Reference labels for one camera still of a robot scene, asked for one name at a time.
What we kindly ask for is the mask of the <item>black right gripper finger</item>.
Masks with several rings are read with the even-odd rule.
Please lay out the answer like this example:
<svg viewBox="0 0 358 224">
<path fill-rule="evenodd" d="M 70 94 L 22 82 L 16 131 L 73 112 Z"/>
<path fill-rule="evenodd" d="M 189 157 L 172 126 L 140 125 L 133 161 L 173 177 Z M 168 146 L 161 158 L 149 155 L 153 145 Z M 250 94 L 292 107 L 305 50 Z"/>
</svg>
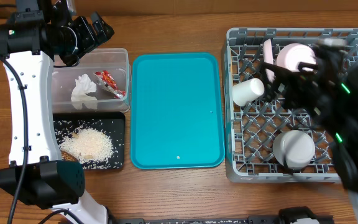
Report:
<svg viewBox="0 0 358 224">
<path fill-rule="evenodd" d="M 300 62 L 298 64 L 298 71 L 299 72 L 313 72 L 318 70 L 318 65 L 315 63 L 307 63 L 307 62 Z"/>
<path fill-rule="evenodd" d="M 272 101 L 278 95 L 282 95 L 285 101 L 294 101 L 291 80 L 294 73 L 286 68 L 279 67 L 267 62 L 259 66 L 262 83 L 264 84 L 264 101 Z"/>
</svg>

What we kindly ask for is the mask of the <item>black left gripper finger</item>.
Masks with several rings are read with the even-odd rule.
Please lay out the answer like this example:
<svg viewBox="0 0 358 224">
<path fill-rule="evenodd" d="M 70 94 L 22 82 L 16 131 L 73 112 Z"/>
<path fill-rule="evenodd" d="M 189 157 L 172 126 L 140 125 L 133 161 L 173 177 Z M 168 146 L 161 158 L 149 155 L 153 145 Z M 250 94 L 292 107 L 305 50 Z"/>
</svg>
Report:
<svg viewBox="0 0 358 224">
<path fill-rule="evenodd" d="M 77 17 L 73 21 L 73 28 L 77 37 L 77 56 L 84 56 L 99 46 L 96 32 L 86 17 Z"/>
<path fill-rule="evenodd" d="M 98 43 L 103 44 L 110 40 L 115 33 L 114 29 L 108 25 L 97 12 L 92 13 L 90 18 Z"/>
</svg>

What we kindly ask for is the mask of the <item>pink bowl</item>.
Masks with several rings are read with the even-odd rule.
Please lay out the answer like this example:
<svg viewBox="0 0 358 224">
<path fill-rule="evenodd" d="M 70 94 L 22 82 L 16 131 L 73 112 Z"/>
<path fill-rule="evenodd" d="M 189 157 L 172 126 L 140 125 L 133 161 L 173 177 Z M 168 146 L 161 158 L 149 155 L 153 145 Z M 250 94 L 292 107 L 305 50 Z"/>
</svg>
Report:
<svg viewBox="0 0 358 224">
<path fill-rule="evenodd" d="M 300 62 L 316 64 L 315 54 L 311 47 L 303 44 L 289 44 L 286 45 L 278 53 L 276 65 L 286 68 L 292 72 L 298 72 L 298 65 Z"/>
</svg>

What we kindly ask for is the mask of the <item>pink plate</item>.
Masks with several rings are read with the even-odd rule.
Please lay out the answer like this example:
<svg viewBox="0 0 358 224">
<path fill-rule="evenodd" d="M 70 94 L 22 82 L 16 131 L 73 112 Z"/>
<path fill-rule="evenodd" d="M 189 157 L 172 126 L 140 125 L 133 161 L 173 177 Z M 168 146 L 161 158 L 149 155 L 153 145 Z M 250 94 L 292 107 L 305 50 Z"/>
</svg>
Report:
<svg viewBox="0 0 358 224">
<path fill-rule="evenodd" d="M 272 41 L 270 39 L 267 39 L 263 43 L 263 54 L 264 54 L 264 62 L 273 65 L 273 50 L 272 50 Z M 267 78 L 270 83 L 272 83 L 275 79 L 275 74 L 273 71 L 266 69 L 265 70 L 267 74 Z"/>
</svg>

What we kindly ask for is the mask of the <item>cream plastic cup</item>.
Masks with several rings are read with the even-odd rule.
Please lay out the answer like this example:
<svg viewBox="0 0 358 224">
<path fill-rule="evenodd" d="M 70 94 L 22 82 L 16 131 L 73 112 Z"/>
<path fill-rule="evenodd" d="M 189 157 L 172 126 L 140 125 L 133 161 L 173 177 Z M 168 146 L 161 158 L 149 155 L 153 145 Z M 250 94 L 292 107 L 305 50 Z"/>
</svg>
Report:
<svg viewBox="0 0 358 224">
<path fill-rule="evenodd" d="M 258 78 L 238 83 L 232 87 L 232 99 L 238 106 L 245 106 L 264 94 L 264 84 Z"/>
</svg>

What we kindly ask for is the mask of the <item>red snack wrapper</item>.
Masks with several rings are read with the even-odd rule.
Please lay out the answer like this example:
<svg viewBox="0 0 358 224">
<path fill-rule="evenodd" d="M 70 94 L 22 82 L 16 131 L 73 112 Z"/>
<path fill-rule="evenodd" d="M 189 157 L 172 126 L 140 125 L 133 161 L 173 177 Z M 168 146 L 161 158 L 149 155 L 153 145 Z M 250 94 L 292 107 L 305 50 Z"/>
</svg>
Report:
<svg viewBox="0 0 358 224">
<path fill-rule="evenodd" d="M 102 89 L 112 93 L 115 98 L 123 99 L 125 97 L 126 92 L 118 89 L 115 79 L 113 79 L 112 75 L 107 70 L 95 72 L 94 76 L 97 79 L 98 85 Z"/>
</svg>

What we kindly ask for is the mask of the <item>white napkin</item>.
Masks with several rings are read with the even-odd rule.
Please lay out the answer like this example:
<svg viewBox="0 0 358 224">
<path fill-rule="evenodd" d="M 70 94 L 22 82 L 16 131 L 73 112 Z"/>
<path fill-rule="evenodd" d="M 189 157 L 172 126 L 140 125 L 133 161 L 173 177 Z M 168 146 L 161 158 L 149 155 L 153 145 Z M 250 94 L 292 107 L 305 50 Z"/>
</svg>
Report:
<svg viewBox="0 0 358 224">
<path fill-rule="evenodd" d="M 71 93 L 71 103 L 76 110 L 82 110 L 83 105 L 91 110 L 96 110 L 98 99 L 94 96 L 89 96 L 89 93 L 96 92 L 96 84 L 91 81 L 87 74 L 79 76 L 75 80 L 75 87 Z"/>
</svg>

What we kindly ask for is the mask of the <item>white small bowl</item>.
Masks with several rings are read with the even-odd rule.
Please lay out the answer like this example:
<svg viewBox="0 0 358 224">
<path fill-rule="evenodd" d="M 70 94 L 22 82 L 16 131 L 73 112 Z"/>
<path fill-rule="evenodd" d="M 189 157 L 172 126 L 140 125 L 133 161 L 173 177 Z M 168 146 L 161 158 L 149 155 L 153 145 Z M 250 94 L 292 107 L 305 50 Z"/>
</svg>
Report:
<svg viewBox="0 0 358 224">
<path fill-rule="evenodd" d="M 273 141 L 273 154 L 276 160 L 290 169 L 306 167 L 314 157 L 315 145 L 313 139 L 299 130 L 279 134 Z"/>
</svg>

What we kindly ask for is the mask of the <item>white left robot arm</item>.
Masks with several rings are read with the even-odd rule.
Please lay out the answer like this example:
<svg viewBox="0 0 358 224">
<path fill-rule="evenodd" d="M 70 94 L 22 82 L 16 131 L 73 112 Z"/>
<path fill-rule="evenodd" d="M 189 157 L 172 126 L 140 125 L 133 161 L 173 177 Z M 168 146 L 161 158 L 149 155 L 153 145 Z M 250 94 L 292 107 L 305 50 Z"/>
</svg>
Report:
<svg viewBox="0 0 358 224">
<path fill-rule="evenodd" d="M 12 115 L 9 165 L 0 169 L 0 188 L 16 203 L 49 209 L 72 223 L 114 223 L 109 209 L 86 191 L 81 164 L 62 159 L 51 96 L 55 56 L 68 67 L 77 65 L 114 30 L 97 13 L 76 17 L 67 1 L 17 1 L 16 8 L 0 25 Z"/>
</svg>

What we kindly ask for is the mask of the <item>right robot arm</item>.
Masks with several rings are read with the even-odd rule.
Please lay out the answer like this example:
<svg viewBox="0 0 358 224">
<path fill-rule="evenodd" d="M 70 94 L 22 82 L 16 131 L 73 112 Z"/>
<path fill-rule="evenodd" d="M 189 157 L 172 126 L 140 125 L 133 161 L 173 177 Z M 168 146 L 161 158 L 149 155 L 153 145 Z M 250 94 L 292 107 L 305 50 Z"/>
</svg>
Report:
<svg viewBox="0 0 358 224">
<path fill-rule="evenodd" d="M 291 71 L 263 62 L 265 40 L 272 41 L 275 53 L 290 44 L 305 44 L 316 63 L 298 62 Z M 297 129 L 322 128 L 333 137 L 331 161 L 349 192 L 358 221 L 358 29 L 232 28 L 226 34 L 223 55 L 226 117 L 230 121 L 239 118 L 232 105 L 233 81 L 239 76 L 232 67 L 240 63 L 243 69 L 252 70 L 252 77 L 262 80 L 266 108 L 281 103 L 273 114 L 301 111 L 312 123 L 300 122 Z"/>
</svg>

